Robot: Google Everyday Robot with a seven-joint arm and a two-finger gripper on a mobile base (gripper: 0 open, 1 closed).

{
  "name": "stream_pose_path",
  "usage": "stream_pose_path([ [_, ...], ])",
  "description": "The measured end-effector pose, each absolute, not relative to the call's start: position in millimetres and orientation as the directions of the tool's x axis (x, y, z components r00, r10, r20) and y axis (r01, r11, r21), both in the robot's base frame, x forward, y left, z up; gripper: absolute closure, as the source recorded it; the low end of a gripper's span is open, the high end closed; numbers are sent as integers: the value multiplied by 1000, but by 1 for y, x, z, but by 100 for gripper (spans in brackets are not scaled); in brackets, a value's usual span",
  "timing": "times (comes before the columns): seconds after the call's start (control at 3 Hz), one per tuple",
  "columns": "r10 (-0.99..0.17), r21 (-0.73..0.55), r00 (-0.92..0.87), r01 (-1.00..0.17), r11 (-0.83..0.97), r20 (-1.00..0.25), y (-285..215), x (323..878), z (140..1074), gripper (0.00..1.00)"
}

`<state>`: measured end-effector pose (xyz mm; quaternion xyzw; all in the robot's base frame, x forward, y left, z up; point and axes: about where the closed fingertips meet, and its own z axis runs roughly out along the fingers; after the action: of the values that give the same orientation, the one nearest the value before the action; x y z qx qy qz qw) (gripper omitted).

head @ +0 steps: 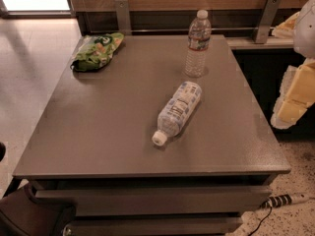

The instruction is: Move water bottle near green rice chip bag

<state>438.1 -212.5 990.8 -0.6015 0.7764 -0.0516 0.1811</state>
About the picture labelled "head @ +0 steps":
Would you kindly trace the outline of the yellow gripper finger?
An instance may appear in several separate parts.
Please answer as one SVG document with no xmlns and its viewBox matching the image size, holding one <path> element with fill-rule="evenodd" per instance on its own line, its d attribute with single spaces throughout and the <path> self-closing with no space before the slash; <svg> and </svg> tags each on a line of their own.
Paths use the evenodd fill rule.
<svg viewBox="0 0 315 236">
<path fill-rule="evenodd" d="M 295 22 L 299 16 L 299 13 L 291 15 L 281 24 L 277 25 L 272 30 L 272 36 L 277 38 L 292 38 Z"/>
<path fill-rule="evenodd" d="M 295 125 L 315 103 L 315 60 L 307 58 L 298 68 L 288 66 L 283 74 L 271 124 L 277 129 Z"/>
</svg>

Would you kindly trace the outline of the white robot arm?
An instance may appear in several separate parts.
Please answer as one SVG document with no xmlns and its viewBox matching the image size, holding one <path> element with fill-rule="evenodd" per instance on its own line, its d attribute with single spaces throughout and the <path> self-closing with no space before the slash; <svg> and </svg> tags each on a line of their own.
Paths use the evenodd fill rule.
<svg viewBox="0 0 315 236">
<path fill-rule="evenodd" d="M 272 35 L 291 38 L 293 49 L 305 60 L 298 67 L 289 65 L 283 74 L 271 124 L 277 129 L 295 125 L 315 103 L 315 0 L 274 28 Z"/>
</svg>

